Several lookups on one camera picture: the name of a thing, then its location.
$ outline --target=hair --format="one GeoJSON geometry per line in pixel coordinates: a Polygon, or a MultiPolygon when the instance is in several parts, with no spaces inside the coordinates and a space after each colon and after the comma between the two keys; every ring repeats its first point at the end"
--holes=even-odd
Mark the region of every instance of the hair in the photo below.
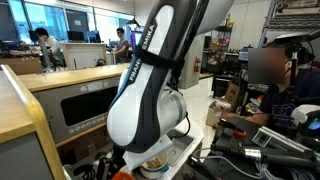
{"type": "MultiPolygon", "coordinates": [[[[301,43],[298,43],[298,45],[301,47],[298,52],[298,65],[311,62],[315,56],[311,54],[307,48],[303,47],[301,43]]],[[[283,48],[285,56],[288,59],[292,59],[292,53],[294,52],[294,47],[291,43],[276,43],[275,41],[272,41],[264,46],[264,48],[283,48]]]]}
{"type": "Polygon", "coordinates": [[[123,28],[118,28],[117,31],[120,31],[122,34],[124,34],[124,29],[123,28]]]}
{"type": "Polygon", "coordinates": [[[264,37],[263,44],[267,44],[267,42],[268,42],[268,38],[267,38],[267,37],[264,37]]]}
{"type": "Polygon", "coordinates": [[[46,35],[49,37],[48,31],[45,28],[37,28],[36,30],[37,35],[46,35]]]}

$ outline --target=dark shirt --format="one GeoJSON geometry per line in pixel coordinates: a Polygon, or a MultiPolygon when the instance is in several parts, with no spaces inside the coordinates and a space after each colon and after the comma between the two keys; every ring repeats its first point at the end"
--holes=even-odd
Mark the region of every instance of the dark shirt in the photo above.
{"type": "Polygon", "coordinates": [[[130,58],[128,57],[129,42],[124,38],[118,42],[118,50],[122,49],[123,46],[127,47],[126,51],[118,54],[117,57],[122,63],[130,62],[130,58]]]}
{"type": "MultiPolygon", "coordinates": [[[[295,81],[295,97],[312,98],[320,97],[320,71],[317,69],[300,69],[295,81]]],[[[264,95],[264,99],[259,107],[263,113],[271,114],[272,120],[268,126],[288,137],[294,137],[297,127],[291,118],[292,111],[300,106],[298,103],[291,103],[289,88],[279,93],[277,85],[271,85],[264,95]]]]}

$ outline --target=hand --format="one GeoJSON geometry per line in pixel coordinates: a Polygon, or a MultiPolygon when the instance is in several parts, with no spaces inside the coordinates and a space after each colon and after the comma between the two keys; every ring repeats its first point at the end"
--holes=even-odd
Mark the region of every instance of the hand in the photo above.
{"type": "Polygon", "coordinates": [[[226,121],[230,121],[231,119],[235,118],[236,114],[229,113],[227,111],[223,111],[221,114],[221,119],[225,119],[226,121]]]}

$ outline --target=black strap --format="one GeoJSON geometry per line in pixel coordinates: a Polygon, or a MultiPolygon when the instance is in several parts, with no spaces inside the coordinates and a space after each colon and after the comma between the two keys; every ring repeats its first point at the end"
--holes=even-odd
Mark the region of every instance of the black strap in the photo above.
{"type": "Polygon", "coordinates": [[[141,58],[141,61],[145,64],[149,64],[156,67],[163,67],[168,69],[176,69],[178,67],[178,61],[166,59],[161,56],[155,55],[137,46],[135,48],[134,55],[137,58],[141,58]]]}

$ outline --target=computer monitor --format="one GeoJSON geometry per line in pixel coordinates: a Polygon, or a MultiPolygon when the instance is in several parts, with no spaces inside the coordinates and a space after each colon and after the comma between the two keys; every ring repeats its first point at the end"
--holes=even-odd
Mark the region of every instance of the computer monitor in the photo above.
{"type": "Polygon", "coordinates": [[[88,31],[86,34],[86,41],[88,43],[101,43],[99,31],[88,31]]]}
{"type": "Polygon", "coordinates": [[[140,38],[142,36],[142,32],[141,31],[132,31],[131,32],[131,44],[132,44],[132,48],[135,48],[136,45],[139,44],[140,38]]]}
{"type": "Polygon", "coordinates": [[[30,40],[35,42],[39,40],[39,37],[35,31],[29,30],[30,40]]]}
{"type": "Polygon", "coordinates": [[[67,31],[69,41],[84,41],[83,32],[67,31]]]}

